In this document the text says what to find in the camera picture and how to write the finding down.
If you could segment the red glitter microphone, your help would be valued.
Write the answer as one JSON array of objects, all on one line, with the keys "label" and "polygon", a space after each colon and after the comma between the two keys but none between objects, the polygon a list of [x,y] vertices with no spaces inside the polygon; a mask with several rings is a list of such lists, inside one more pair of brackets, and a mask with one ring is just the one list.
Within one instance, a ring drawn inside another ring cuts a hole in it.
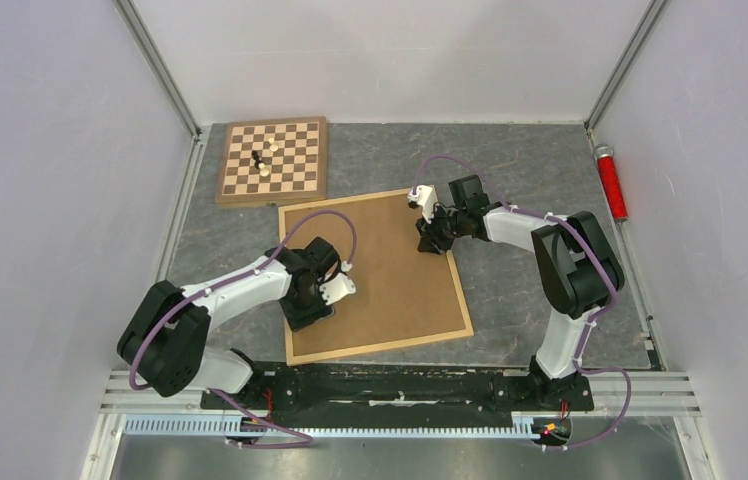
[{"label": "red glitter microphone", "polygon": [[611,216],[616,222],[624,222],[628,211],[614,162],[614,150],[610,145],[598,144],[593,154]]}]

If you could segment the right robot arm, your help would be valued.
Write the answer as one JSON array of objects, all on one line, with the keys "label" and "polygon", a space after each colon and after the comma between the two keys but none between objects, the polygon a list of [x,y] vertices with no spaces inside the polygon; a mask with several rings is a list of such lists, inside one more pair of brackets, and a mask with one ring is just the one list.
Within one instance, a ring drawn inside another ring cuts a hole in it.
[{"label": "right robot arm", "polygon": [[450,182],[449,189],[450,205],[441,203],[431,186],[409,191],[409,207],[421,211],[418,249],[444,254],[455,240],[471,237],[534,254],[551,316],[529,365],[527,392],[535,405],[552,408],[583,378],[577,366],[588,338],[586,326],[625,284],[615,252],[590,211],[557,216],[493,202],[476,175]]}]

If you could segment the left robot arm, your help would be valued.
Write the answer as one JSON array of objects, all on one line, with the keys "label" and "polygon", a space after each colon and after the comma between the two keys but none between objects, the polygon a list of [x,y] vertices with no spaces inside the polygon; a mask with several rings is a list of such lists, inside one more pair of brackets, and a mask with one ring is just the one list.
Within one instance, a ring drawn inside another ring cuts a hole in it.
[{"label": "left robot arm", "polygon": [[278,304],[290,329],[334,314],[335,303],[356,291],[352,265],[321,237],[306,247],[279,245],[251,264],[203,283],[152,285],[121,335],[116,351],[143,387],[171,397],[188,387],[218,389],[241,408],[264,393],[254,363],[235,349],[207,344],[227,321],[268,303]]}]

